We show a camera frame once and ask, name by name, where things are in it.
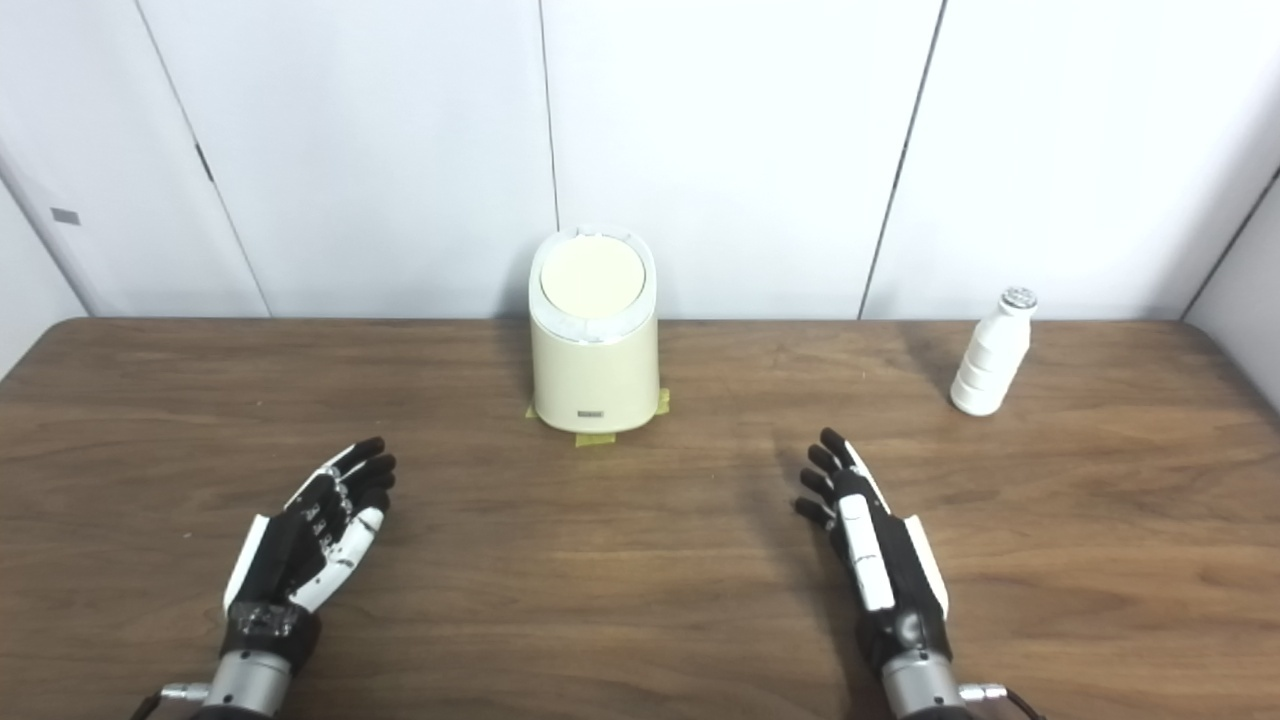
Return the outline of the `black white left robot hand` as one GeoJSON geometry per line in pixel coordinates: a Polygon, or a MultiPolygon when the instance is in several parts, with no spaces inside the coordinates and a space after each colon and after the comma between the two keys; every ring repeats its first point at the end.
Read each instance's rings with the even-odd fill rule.
{"type": "Polygon", "coordinates": [[[380,437],[323,462],[271,515],[257,515],[223,596],[223,655],[271,653],[297,674],[323,632],[320,607],[372,547],[390,507],[396,456],[380,437]]]}

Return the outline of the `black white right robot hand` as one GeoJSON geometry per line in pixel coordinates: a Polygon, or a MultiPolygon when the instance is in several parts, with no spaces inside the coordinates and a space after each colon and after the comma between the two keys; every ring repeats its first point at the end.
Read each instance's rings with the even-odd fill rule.
{"type": "Polygon", "coordinates": [[[916,539],[916,518],[891,511],[858,451],[835,429],[820,430],[808,457],[799,479],[809,493],[794,501],[794,510],[826,534],[851,578],[863,660],[877,671],[904,653],[954,660],[942,593],[916,539]]]}

